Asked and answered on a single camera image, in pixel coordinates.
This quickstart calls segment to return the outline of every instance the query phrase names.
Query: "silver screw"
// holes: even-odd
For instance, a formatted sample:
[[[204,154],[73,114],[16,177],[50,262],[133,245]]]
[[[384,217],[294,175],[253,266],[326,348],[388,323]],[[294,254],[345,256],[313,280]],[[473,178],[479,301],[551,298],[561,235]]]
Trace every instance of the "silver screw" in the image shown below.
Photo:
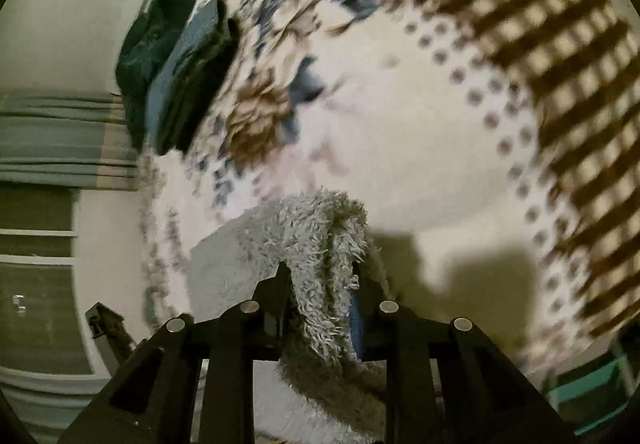
[[[257,301],[254,301],[252,299],[243,301],[240,304],[240,310],[245,314],[253,314],[254,312],[258,312],[259,309],[260,309],[260,304]]]
[[[474,327],[474,324],[466,318],[456,318],[453,321],[453,326],[461,332],[469,332]]]
[[[186,325],[187,323],[185,323],[183,319],[173,318],[166,323],[166,329],[169,332],[180,332]]]
[[[395,301],[391,301],[389,299],[384,300],[380,304],[380,310],[382,310],[382,312],[385,312],[387,314],[393,314],[394,312],[398,312],[398,309],[400,309],[398,307],[398,303],[396,303]]]

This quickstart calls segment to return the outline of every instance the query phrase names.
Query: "window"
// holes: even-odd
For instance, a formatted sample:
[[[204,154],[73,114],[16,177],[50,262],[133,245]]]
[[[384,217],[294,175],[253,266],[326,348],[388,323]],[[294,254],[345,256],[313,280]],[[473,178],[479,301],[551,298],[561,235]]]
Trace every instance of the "window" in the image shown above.
[[[0,366],[91,374],[74,299],[73,196],[0,183]]]

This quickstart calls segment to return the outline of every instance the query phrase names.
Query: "fuzzy cloth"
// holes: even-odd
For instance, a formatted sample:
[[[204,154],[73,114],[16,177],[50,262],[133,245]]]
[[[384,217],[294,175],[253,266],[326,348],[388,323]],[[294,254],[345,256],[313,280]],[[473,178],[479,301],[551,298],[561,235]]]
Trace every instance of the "fuzzy cloth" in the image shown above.
[[[255,363],[256,431],[304,444],[381,439],[385,369],[360,363],[350,339],[353,262],[390,294],[359,202],[327,191],[270,201],[203,240],[187,267],[196,321],[251,297],[281,261],[297,308],[280,362]]]

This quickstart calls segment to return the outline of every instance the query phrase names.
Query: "folded clothing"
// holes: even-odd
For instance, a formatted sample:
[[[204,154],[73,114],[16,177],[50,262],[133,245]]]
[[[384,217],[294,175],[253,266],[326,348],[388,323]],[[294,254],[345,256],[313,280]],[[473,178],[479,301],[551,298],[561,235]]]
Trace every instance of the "folded clothing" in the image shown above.
[[[295,308],[280,362],[254,365],[256,431],[306,444],[381,439],[385,369],[358,361],[349,328],[354,262],[389,296],[359,202],[328,191],[290,196],[201,241],[186,268],[196,321],[251,297],[281,261],[291,270]]]
[[[178,38],[146,97],[146,129],[160,155],[187,151],[238,50],[240,30],[213,0]]]
[[[145,138],[146,93],[191,15],[196,0],[152,0],[131,25],[116,64],[131,143],[142,148]]]

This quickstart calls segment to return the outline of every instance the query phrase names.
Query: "gray curtain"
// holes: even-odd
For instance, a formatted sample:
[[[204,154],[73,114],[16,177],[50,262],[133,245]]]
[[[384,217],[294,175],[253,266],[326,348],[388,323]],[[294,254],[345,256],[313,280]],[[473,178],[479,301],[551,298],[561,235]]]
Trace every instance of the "gray curtain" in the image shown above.
[[[134,190],[136,161],[119,96],[0,92],[0,181]]]

